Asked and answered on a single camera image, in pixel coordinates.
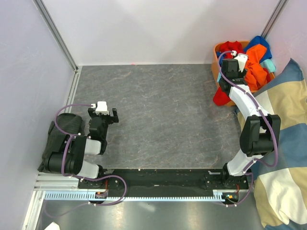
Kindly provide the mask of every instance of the orange cloth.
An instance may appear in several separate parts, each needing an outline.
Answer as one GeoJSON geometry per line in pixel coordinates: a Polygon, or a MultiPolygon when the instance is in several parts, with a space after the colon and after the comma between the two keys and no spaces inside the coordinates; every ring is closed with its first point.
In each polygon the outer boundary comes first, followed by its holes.
{"type": "Polygon", "coordinates": [[[259,63],[266,51],[267,48],[261,44],[255,45],[246,51],[248,60],[245,68],[248,72],[246,73],[245,80],[251,91],[259,90],[267,83],[267,73],[259,63]]]}

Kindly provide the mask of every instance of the metal table surface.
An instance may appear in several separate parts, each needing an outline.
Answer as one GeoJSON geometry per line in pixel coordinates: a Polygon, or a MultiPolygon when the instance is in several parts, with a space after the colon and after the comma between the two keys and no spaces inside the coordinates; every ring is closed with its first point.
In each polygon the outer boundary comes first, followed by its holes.
{"type": "MultiPolygon", "coordinates": [[[[64,213],[84,201],[44,201],[51,215],[64,213]]],[[[210,202],[141,202],[126,201],[115,206],[83,206],[51,219],[43,211],[37,230],[51,222],[61,230],[262,230],[253,194],[237,207],[210,202]]]]}

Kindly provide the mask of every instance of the red cloth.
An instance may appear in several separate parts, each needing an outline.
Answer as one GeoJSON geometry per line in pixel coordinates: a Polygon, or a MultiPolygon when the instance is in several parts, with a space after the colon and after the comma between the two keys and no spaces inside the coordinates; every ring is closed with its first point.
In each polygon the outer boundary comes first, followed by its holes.
{"type": "Polygon", "coordinates": [[[227,96],[225,92],[222,91],[221,87],[219,87],[213,97],[213,102],[217,106],[222,106],[230,102],[230,98],[227,96]]]}
{"type": "Polygon", "coordinates": [[[267,82],[269,83],[271,81],[270,73],[268,72],[266,68],[263,68],[263,70],[267,72],[267,82]]]}
{"type": "MultiPolygon", "coordinates": [[[[225,42],[224,44],[220,45],[220,52],[225,52],[229,50],[235,50],[237,53],[244,54],[241,43],[238,41],[235,42],[225,42]]],[[[232,58],[231,53],[228,53],[225,55],[225,58],[232,58]]]]}

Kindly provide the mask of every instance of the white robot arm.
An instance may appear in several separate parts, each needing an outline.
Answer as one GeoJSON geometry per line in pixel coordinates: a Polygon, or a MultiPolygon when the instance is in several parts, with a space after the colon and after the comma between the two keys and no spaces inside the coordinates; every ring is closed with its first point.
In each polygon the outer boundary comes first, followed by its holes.
{"type": "Polygon", "coordinates": [[[245,54],[238,54],[234,59],[224,59],[222,62],[221,71],[228,80],[221,78],[219,84],[222,91],[238,106],[246,121],[240,136],[240,150],[223,167],[224,182],[229,178],[243,176],[257,159],[274,150],[271,133],[259,111],[262,111],[262,115],[270,123],[277,143],[279,139],[280,117],[269,114],[259,105],[244,80],[247,72],[244,69],[247,58],[245,54]]]}

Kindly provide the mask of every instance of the ruler strip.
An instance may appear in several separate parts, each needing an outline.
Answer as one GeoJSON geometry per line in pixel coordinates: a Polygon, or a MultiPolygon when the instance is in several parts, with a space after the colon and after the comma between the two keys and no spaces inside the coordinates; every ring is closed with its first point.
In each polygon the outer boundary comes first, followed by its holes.
{"type": "MultiPolygon", "coordinates": [[[[47,191],[45,200],[85,200],[85,201],[115,201],[120,197],[96,198],[96,192],[87,191],[47,191]]],[[[213,192],[213,196],[192,197],[125,197],[124,201],[225,201],[222,192],[213,192]]]]}

